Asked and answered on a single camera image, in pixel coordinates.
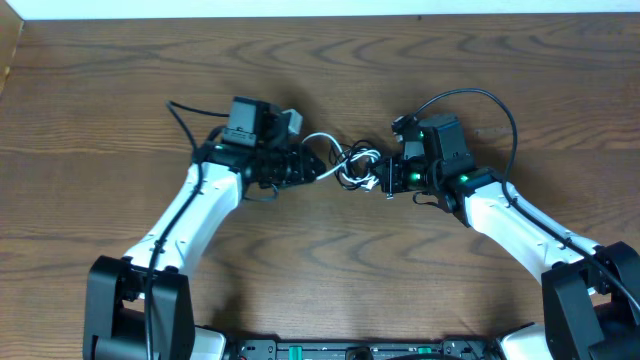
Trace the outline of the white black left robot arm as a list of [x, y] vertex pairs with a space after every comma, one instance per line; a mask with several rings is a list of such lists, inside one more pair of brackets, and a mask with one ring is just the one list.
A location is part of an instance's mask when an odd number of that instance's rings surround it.
[[314, 182], [326, 170], [309, 146], [272, 149], [205, 142], [180, 191], [122, 257], [99, 257], [87, 281], [85, 359], [221, 359], [226, 337], [196, 326], [190, 279], [251, 183], [273, 189]]

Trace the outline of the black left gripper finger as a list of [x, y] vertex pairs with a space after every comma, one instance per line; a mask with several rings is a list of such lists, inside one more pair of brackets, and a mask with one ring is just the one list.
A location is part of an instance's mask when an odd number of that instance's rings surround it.
[[306, 145], [299, 145], [302, 166], [305, 170], [325, 170], [325, 163], [316, 155], [314, 150]]
[[323, 179], [323, 176], [326, 174], [325, 171], [315, 171], [314, 169], [304, 170], [301, 179], [299, 181], [300, 185], [308, 185], [314, 182], [320, 181]]

